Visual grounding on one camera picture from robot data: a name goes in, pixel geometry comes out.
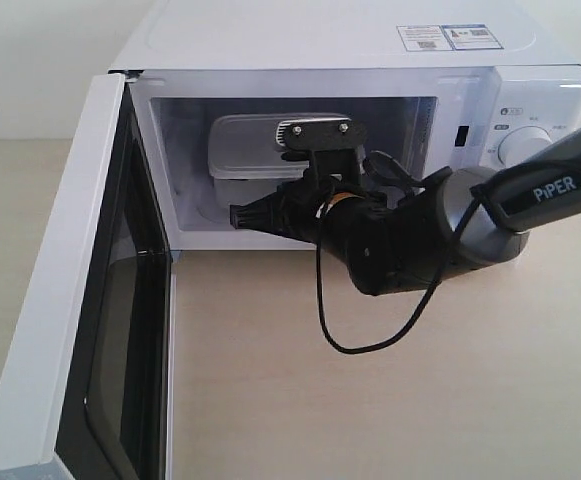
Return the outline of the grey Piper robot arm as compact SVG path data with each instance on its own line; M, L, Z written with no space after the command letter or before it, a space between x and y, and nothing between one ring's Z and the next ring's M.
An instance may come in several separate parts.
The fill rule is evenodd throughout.
M292 122L283 142L303 175L231 206L231 225L320 245L379 296L510 261L532 229L581 214L581 129L512 167L423 179L379 151L360 159L366 137L356 121Z

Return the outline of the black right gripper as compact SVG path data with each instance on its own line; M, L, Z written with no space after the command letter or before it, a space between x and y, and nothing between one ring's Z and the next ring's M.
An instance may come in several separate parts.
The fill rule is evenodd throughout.
M237 230L319 244L345 265L365 295L405 290L405 228L384 201L356 187L330 178L314 190L301 179L249 204L231 205L229 217Z

